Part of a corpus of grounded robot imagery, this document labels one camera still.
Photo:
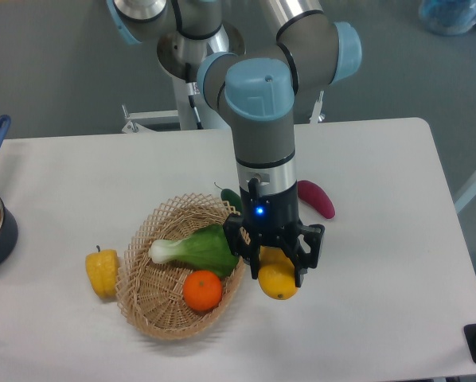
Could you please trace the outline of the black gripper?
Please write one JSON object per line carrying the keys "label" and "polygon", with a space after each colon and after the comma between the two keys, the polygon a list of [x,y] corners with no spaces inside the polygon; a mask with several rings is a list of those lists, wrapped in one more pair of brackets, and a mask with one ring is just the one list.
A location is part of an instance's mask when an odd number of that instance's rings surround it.
{"label": "black gripper", "polygon": [[253,177],[240,190],[243,216],[230,213],[223,224],[231,253],[250,267],[251,277],[259,276],[259,236],[267,243],[280,238],[281,249],[294,266],[295,286],[302,286],[303,276],[315,269],[321,255],[325,234],[322,224],[304,225],[298,214],[298,183],[280,193],[266,193]]}

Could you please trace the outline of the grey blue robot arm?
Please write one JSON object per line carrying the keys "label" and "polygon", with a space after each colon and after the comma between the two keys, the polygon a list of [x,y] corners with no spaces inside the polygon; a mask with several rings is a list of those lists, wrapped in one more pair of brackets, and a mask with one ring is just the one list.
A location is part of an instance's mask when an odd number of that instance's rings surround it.
{"label": "grey blue robot arm", "polygon": [[295,285],[316,268],[325,229],[298,216],[295,96],[353,75],[361,65],[357,31],[332,23],[317,1],[264,1],[275,43],[242,53],[231,41],[219,1],[110,1],[123,38],[167,42],[158,59],[172,76],[195,83],[208,107],[230,127],[243,212],[224,223],[233,255],[259,274],[261,247],[279,248],[293,265]]}

